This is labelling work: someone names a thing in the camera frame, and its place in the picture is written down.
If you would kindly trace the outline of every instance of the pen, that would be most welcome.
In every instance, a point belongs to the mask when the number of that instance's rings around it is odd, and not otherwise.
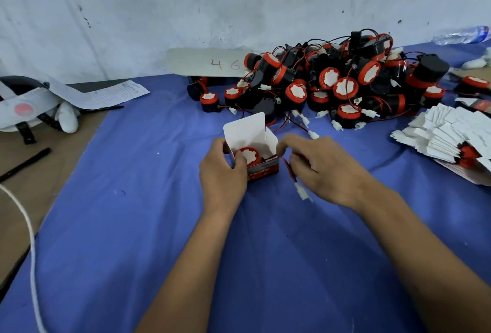
[[[17,165],[14,169],[9,170],[7,173],[0,175],[0,183],[3,183],[7,179],[9,179],[12,175],[17,174],[20,172],[22,169],[25,169],[29,166],[31,166],[33,163],[41,160],[43,157],[47,156],[51,152],[51,148],[45,148],[38,154],[34,155],[30,159],[24,161],[20,165]]]

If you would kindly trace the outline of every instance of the blue tablecloth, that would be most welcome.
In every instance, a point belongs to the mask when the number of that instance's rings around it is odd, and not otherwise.
[[[484,48],[407,49],[434,52],[458,66]],[[203,113],[183,77],[135,81],[151,94],[108,114],[37,237],[38,293],[50,332],[135,328],[202,211],[198,164],[223,124],[238,117]],[[305,114],[312,130],[337,140],[402,194],[491,283],[489,188],[391,140],[406,117],[337,132],[327,118]],[[278,137],[286,132],[304,135],[289,124]],[[0,305],[2,332],[36,331],[29,265],[30,256]],[[285,166],[249,184],[225,244],[209,331],[422,330],[394,268],[356,214],[318,198],[302,201]]]

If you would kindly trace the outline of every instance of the white rope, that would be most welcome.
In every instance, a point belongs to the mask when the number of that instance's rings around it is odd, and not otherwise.
[[[21,202],[17,200],[13,193],[9,191],[8,188],[0,184],[0,188],[10,196],[10,198],[15,202],[19,210],[21,211],[26,223],[28,224],[29,230],[29,239],[31,244],[31,270],[30,270],[30,286],[31,286],[31,296],[32,296],[32,305],[34,306],[34,316],[36,317],[36,325],[37,329],[40,333],[48,333],[46,328],[43,325],[43,319],[41,318],[41,312],[39,311],[39,301],[37,299],[37,290],[36,290],[36,247],[34,243],[34,231],[32,230],[32,224],[29,218],[28,213],[22,206]]]

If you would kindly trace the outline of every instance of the water bottle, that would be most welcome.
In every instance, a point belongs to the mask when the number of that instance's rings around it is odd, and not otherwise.
[[[489,26],[475,26],[456,31],[448,31],[440,36],[434,37],[433,42],[437,45],[454,45],[457,43],[478,43],[491,38]]]

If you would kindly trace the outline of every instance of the right hand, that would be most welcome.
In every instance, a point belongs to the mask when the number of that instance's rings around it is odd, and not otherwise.
[[[329,137],[314,140],[287,134],[276,146],[278,156],[292,149],[290,165],[307,188],[320,198],[358,212],[367,196],[383,189],[339,144]]]

